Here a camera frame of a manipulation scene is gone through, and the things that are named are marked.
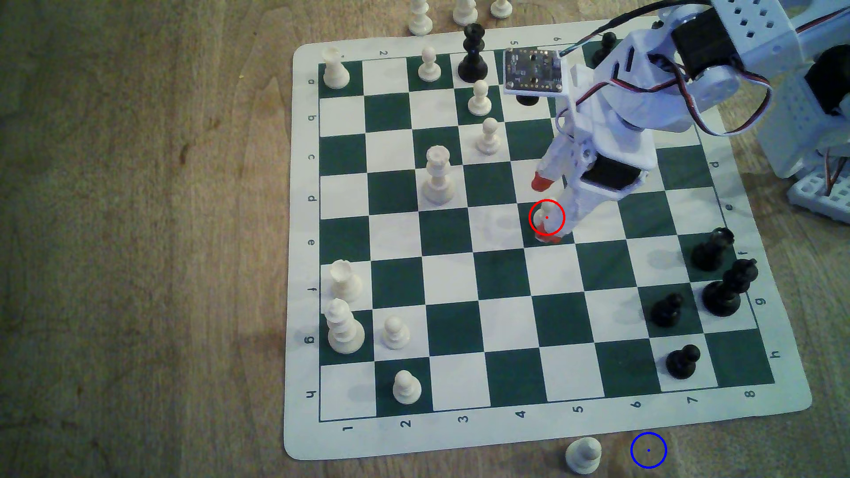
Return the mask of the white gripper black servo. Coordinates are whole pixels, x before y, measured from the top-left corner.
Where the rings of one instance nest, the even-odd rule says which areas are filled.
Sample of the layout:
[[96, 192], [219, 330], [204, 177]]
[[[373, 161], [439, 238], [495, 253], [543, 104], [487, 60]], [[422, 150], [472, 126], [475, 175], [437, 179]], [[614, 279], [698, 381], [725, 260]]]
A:
[[541, 243], [560, 243], [594, 209], [630, 195], [657, 168], [650, 131], [626, 127], [612, 110], [578, 110], [574, 119], [575, 138], [557, 134], [532, 179], [532, 189], [543, 192], [569, 178], [570, 188], [537, 209]]

